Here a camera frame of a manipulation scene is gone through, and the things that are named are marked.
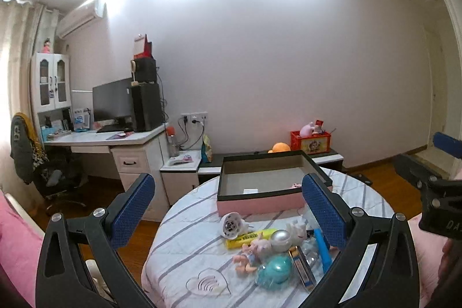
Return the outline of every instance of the person's hand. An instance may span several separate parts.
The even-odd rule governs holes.
[[[441,258],[441,264],[438,268],[438,279],[441,280],[442,276],[445,275],[449,267],[449,252],[451,251],[454,242],[452,239],[448,239],[443,246],[443,256]]]

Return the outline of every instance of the blue tube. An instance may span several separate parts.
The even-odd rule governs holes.
[[[329,250],[327,249],[326,243],[324,243],[323,234],[321,229],[315,229],[316,243],[319,248],[319,254],[321,255],[321,261],[323,262],[323,272],[326,273],[329,267],[332,265],[332,259],[330,258]]]

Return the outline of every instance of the computer monitor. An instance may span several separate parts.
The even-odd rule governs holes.
[[[114,81],[93,88],[93,116],[95,122],[115,119],[124,124],[131,116],[132,104],[129,87],[132,79]]]

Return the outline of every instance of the metal bolt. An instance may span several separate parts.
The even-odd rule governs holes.
[[[102,217],[105,215],[105,213],[106,213],[106,209],[104,208],[98,208],[93,211],[93,215],[95,217]]]
[[[433,206],[435,209],[438,209],[439,206],[440,206],[439,200],[438,200],[438,199],[433,199],[433,200],[431,201],[431,206]]]
[[[401,212],[396,213],[395,216],[396,216],[396,219],[401,222],[404,222],[406,220],[406,216]]]
[[[364,215],[364,210],[358,207],[354,207],[353,209],[351,209],[351,212],[355,217],[362,217]]]
[[[52,220],[53,222],[58,222],[61,218],[62,218],[62,214],[61,214],[61,213],[54,213],[54,214],[51,216],[51,220]]]

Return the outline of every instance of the yellow fabric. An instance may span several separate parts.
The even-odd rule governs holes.
[[[41,156],[43,154],[42,150],[42,144],[40,144],[40,140],[38,139],[38,136],[35,132],[35,128],[29,119],[29,117],[24,114],[24,113],[16,113],[15,116],[18,115],[22,119],[24,119],[24,122],[26,123],[27,126],[27,136],[29,139],[34,143],[35,148],[37,149],[37,153]]]

